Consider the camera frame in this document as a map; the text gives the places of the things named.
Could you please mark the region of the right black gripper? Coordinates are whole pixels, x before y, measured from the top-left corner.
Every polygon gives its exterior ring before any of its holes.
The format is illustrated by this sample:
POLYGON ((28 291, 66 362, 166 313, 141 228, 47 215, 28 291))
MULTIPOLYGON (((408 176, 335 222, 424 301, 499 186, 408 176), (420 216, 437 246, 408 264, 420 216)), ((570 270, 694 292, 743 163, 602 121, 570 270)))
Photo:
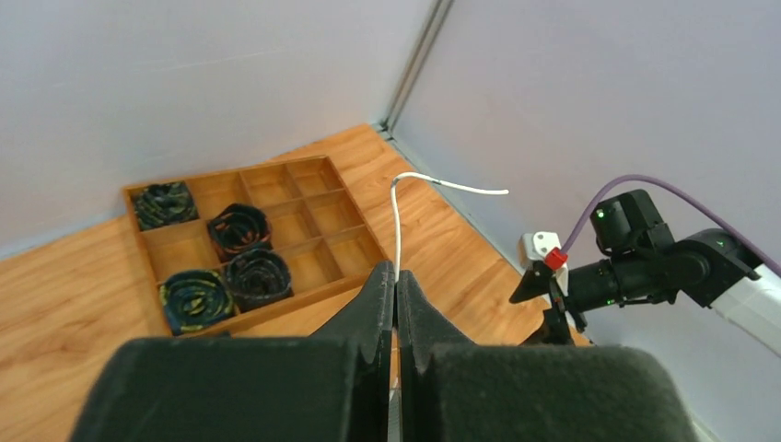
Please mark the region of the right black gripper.
POLYGON ((546 295, 550 307, 542 312, 542 325, 534 331, 521 345, 574 345, 575 341, 570 331, 567 314, 573 317, 578 332, 583 332, 587 325, 583 316, 584 309, 576 306, 576 286, 585 281, 582 269, 570 271, 568 274, 567 294, 564 284, 559 283, 554 272, 549 268, 531 268, 521 277, 519 285, 509 298, 511 304, 520 304, 535 297, 546 295))

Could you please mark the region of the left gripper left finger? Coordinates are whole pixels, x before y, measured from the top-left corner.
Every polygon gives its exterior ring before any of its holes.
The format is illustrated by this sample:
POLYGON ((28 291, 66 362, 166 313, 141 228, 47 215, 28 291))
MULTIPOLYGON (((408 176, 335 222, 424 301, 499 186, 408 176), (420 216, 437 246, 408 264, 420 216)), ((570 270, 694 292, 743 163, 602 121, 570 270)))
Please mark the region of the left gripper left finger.
POLYGON ((117 349, 74 441, 383 441, 394 271, 307 337, 144 338, 117 349))

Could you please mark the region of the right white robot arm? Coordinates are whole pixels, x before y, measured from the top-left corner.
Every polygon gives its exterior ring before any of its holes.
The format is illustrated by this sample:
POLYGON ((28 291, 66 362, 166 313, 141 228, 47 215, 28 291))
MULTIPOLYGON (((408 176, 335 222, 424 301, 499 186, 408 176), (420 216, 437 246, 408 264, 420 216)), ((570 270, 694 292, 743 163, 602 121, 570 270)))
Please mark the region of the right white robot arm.
POLYGON ((551 306, 532 343, 568 345, 598 308, 673 304, 684 293, 780 351, 780 278, 736 234, 711 228, 677 240, 644 190, 619 194, 587 211, 600 261, 569 269, 557 234, 519 241, 525 268, 512 304, 546 296, 551 306))

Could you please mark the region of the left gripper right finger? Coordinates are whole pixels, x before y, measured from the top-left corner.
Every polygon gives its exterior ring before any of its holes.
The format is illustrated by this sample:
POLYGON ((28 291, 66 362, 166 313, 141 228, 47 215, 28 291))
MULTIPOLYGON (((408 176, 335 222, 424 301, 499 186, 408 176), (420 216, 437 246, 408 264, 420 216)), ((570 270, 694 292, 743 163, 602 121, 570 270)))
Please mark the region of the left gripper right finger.
POLYGON ((405 441, 693 441, 678 390, 622 346, 480 345, 396 284, 405 441))

